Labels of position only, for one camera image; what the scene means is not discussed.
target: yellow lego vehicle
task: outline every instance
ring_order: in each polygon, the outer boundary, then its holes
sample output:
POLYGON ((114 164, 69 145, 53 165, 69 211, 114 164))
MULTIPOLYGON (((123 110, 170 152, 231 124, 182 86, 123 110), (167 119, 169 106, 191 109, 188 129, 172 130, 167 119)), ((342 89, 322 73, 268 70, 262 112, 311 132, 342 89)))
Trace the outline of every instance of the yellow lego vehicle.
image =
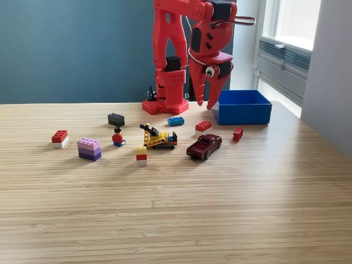
POLYGON ((156 150, 173 150, 177 145, 177 135, 172 132, 172 136, 169 133, 159 132, 156 128, 149 128, 149 124, 140 124, 139 127, 144 132, 144 146, 152 147, 156 150))

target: blue wall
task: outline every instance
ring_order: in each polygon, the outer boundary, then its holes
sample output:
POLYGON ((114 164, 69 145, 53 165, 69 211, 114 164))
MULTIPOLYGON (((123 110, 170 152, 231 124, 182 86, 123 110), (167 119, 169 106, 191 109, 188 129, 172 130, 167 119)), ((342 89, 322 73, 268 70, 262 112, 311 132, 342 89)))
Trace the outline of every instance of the blue wall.
POLYGON ((0 0, 0 103, 142 101, 153 18, 153 0, 0 0))

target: windshield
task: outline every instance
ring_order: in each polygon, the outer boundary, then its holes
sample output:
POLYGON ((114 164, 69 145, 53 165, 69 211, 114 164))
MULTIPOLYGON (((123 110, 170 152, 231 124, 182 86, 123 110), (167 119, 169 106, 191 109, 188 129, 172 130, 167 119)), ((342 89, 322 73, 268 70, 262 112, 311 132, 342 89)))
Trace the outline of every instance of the windshield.
POLYGON ((200 139, 199 142, 205 143, 205 144, 211 144, 209 139, 200 139))

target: blue plastic box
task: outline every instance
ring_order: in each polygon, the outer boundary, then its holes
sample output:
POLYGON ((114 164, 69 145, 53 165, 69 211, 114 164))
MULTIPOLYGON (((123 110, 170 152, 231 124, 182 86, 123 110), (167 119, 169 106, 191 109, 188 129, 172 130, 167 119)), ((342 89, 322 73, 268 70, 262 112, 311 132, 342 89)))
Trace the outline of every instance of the blue plastic box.
POLYGON ((212 112, 219 125, 269 124, 271 107, 257 90, 223 90, 212 112))

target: toy car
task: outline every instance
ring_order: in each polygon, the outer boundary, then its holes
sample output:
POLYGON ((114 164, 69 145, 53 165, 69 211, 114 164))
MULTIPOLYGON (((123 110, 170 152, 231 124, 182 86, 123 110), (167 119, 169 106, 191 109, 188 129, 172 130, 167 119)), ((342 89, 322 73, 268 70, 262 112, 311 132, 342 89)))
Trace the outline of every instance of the toy car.
POLYGON ((221 146, 222 139, 217 135, 207 134, 198 137, 197 142, 187 148, 186 154, 191 158, 207 160, 209 155, 221 146))

